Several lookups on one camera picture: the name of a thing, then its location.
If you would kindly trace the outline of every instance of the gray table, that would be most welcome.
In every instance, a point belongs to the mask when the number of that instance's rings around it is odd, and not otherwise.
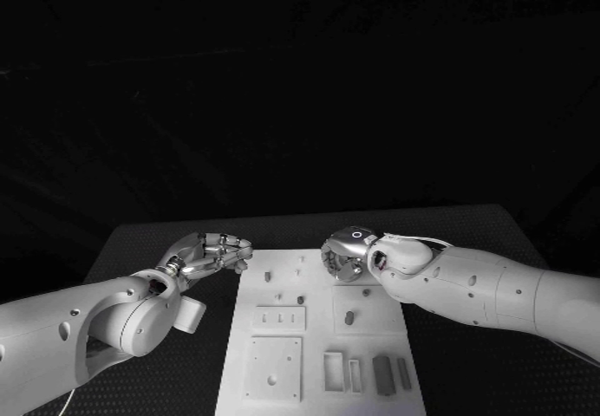
[[[309,249],[353,224],[376,232],[437,237],[547,267],[508,212],[498,205],[469,205],[123,225],[85,283],[154,267],[170,244],[193,231],[238,235],[258,250]],[[196,334],[173,330],[147,357],[101,373],[76,390],[65,416],[213,414],[238,285],[239,276],[229,270],[196,284],[186,295],[208,305]],[[600,414],[600,369],[547,340],[469,327],[414,305],[402,309],[428,416]],[[66,395],[29,414],[56,416],[65,400]]]

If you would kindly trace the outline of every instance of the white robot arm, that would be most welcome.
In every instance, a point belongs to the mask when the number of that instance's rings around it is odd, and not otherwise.
[[[248,268],[250,241],[193,233],[154,269],[0,305],[0,414],[20,416],[110,366],[147,355],[170,328],[193,334],[205,305],[182,296],[222,268]]]
[[[433,238],[378,238],[362,227],[332,234],[322,259],[338,280],[350,282],[368,270],[402,303],[464,325],[539,335],[600,361],[600,279],[537,269]]]

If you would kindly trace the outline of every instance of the black background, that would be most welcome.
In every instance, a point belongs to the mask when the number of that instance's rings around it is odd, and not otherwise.
[[[600,276],[593,2],[19,7],[4,298],[81,283],[120,224],[479,203]]]

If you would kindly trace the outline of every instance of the peg board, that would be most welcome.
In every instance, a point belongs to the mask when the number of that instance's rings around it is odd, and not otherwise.
[[[417,370],[408,345],[408,333],[391,331],[387,335],[338,335],[335,333],[333,286],[365,286],[371,290],[379,286],[368,274],[352,283],[338,282],[329,275],[319,250],[255,250],[248,260],[248,270],[239,279],[238,300],[229,332],[229,345],[221,378],[216,416],[362,416],[401,414],[425,416]],[[254,325],[257,307],[297,307],[297,298],[304,298],[304,332],[263,329]],[[401,320],[405,328],[402,309],[394,310],[394,319]],[[287,403],[275,400],[250,400],[245,398],[244,380],[254,371],[248,363],[252,351],[252,338],[290,337],[303,339],[300,401]],[[323,390],[323,353],[342,353],[345,392],[332,394]],[[375,386],[372,358],[387,355],[392,363],[397,394],[379,396]],[[408,376],[413,388],[401,386],[398,358],[408,364]],[[349,360],[361,362],[362,394],[350,392]]]

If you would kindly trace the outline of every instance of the robotic hand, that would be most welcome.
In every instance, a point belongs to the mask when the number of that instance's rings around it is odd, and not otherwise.
[[[20,416],[110,366],[153,351],[176,327],[193,334],[205,305],[182,296],[221,269],[241,274],[250,241],[193,233],[154,269],[0,305],[0,413]]]
[[[378,237],[362,227],[332,234],[322,259],[342,282],[369,272],[402,303],[466,325],[539,335],[599,365],[600,279],[537,269],[433,238]]]

